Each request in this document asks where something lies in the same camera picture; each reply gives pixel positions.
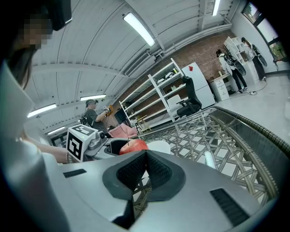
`white refrigerator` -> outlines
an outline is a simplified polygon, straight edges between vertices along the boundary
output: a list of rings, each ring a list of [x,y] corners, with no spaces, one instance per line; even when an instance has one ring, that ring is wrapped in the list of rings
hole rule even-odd
[[[215,104],[213,94],[198,65],[195,62],[191,63],[184,67],[182,71],[186,76],[193,79],[195,94],[202,104],[202,109]]]

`brick wall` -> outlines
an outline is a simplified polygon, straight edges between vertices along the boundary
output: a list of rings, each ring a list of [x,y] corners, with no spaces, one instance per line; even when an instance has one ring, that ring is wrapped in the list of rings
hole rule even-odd
[[[140,84],[142,84],[145,80],[147,80],[148,74],[154,75],[156,72],[162,69],[165,65],[170,63],[171,62],[170,58],[173,58],[173,60],[177,63],[177,65],[180,68],[183,68],[193,62],[196,62],[196,64],[198,65],[198,67],[200,68],[204,77],[207,80],[211,80],[211,78],[219,77],[218,71],[221,71],[222,69],[221,69],[220,62],[216,56],[216,51],[218,49],[223,50],[222,48],[223,43],[227,39],[228,36],[231,38],[235,37],[235,35],[230,30],[222,32],[222,33],[210,35],[199,41],[186,45],[185,47],[181,48],[180,50],[171,54],[169,57],[162,60],[159,64],[157,64],[151,70],[149,70],[143,77],[139,78],[130,88],[128,88],[122,94],[122,96],[113,105],[114,113],[116,113],[117,109],[121,107],[119,104],[119,101],[123,101]],[[166,93],[170,89],[170,86],[175,85],[176,87],[178,87],[180,84],[182,84],[182,81],[177,80],[174,83],[170,84],[169,86],[165,87],[164,92]],[[144,92],[142,92],[139,96],[133,99],[133,101],[137,100],[138,98],[140,98],[142,95],[144,95],[151,89],[152,87],[149,87]],[[187,96],[185,88],[177,91],[176,94],[179,94],[181,98],[184,98]],[[144,102],[139,104],[137,107],[135,107],[133,110],[137,111],[143,108],[145,105],[150,104],[151,102],[156,100],[158,97],[159,96],[157,93],[154,94],[153,96],[149,97]],[[150,115],[158,110],[161,110],[162,108],[164,108],[164,105],[162,102],[156,103],[152,107],[140,113],[140,116]],[[116,123],[114,113],[110,116],[111,117],[110,121]]]

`black pants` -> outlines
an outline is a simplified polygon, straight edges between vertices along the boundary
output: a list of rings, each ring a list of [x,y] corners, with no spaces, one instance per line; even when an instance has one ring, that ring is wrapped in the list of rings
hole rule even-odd
[[[105,136],[107,136],[108,139],[112,139],[112,136],[109,133],[105,133]]]
[[[239,90],[242,90],[241,84],[240,84],[240,82],[239,82],[239,78],[240,78],[241,82],[243,83],[243,86],[244,86],[245,88],[247,87],[247,84],[246,84],[246,82],[245,82],[243,76],[240,74],[240,72],[239,72],[237,69],[232,70],[232,77],[234,78],[234,80],[235,80],[235,82],[236,82],[236,84],[237,84],[237,88],[238,88]]]
[[[261,64],[261,62],[259,61],[259,58],[257,56],[255,56],[253,58],[253,62],[254,62],[255,68],[257,70],[259,80],[261,81],[263,79],[263,77],[265,76],[265,71],[264,71],[263,65]]]

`woven structure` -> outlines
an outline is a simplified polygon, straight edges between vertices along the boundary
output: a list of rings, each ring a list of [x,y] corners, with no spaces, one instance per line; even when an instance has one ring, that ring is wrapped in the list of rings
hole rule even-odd
[[[212,115],[189,119],[149,135],[140,135],[140,138],[147,143],[166,141],[170,144],[172,155],[202,164],[206,164],[204,152],[209,151],[216,170],[248,190],[261,205],[277,195],[273,178],[254,151]],[[150,180],[146,177],[133,195],[136,218],[146,208],[146,197],[150,191]]]

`ceiling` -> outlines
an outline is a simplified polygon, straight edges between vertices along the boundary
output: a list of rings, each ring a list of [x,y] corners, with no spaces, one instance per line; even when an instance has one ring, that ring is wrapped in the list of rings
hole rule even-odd
[[[106,94],[97,110],[109,105],[137,77],[123,73],[146,49],[166,50],[202,30],[225,24],[234,14],[232,0],[221,0],[211,16],[214,0],[71,0],[72,21],[42,45],[33,58],[26,88],[35,109],[58,107],[29,118],[27,126],[49,132],[77,121],[85,111],[80,97]],[[122,18],[132,12],[148,29],[150,47]]]

